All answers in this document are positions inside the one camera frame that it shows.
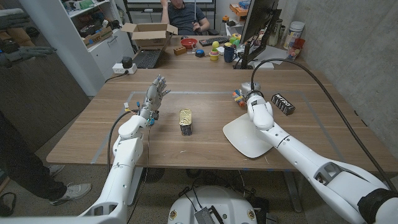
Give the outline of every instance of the white cabinet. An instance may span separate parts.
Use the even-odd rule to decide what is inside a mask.
[[[123,56],[134,56],[127,33],[113,30],[104,41],[86,48],[76,27],[79,15],[100,9],[104,17],[113,21],[121,19],[114,0],[96,2],[94,7],[82,11],[67,12],[61,0],[19,0],[36,23],[41,33],[69,69],[88,96],[95,96],[112,73],[112,66]]]

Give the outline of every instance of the sneaker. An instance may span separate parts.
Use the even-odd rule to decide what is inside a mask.
[[[86,195],[92,188],[92,184],[78,184],[78,185],[67,185],[67,191],[65,192],[65,195],[62,196],[62,198],[54,200],[50,202],[51,205],[60,205],[63,204],[69,200],[76,200],[84,195]]]
[[[65,168],[65,165],[49,165],[47,168],[50,169],[50,176],[55,177]]]

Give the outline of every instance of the black t-shirt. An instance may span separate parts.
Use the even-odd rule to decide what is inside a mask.
[[[193,31],[192,22],[195,20],[194,4],[185,4],[183,9],[175,9],[173,5],[169,6],[169,21],[170,25],[178,28],[179,35],[196,35]],[[198,22],[205,18],[205,15],[197,7],[197,20]]]

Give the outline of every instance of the bottle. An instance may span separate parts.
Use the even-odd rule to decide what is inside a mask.
[[[283,25],[280,27],[278,42],[282,42],[283,36],[284,36],[284,33],[285,33],[285,29],[286,29],[286,27],[283,26]]]
[[[283,20],[278,19],[275,23],[275,28],[271,32],[271,36],[268,39],[268,45],[270,46],[275,46],[278,44],[278,38],[279,38],[279,31],[280,31],[280,26],[282,25]]]
[[[289,46],[293,46],[294,41],[300,38],[301,33],[304,29],[304,23],[299,21],[294,21],[290,24],[289,32],[287,33],[286,40],[284,43],[284,49],[288,49]]]

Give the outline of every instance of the wall outlet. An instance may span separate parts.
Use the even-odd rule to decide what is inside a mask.
[[[128,74],[134,74],[137,71],[137,65],[134,63],[131,68],[127,69],[123,68],[122,63],[116,63],[113,65],[112,69],[115,74],[123,74],[124,72],[126,72],[126,70],[129,71]]]

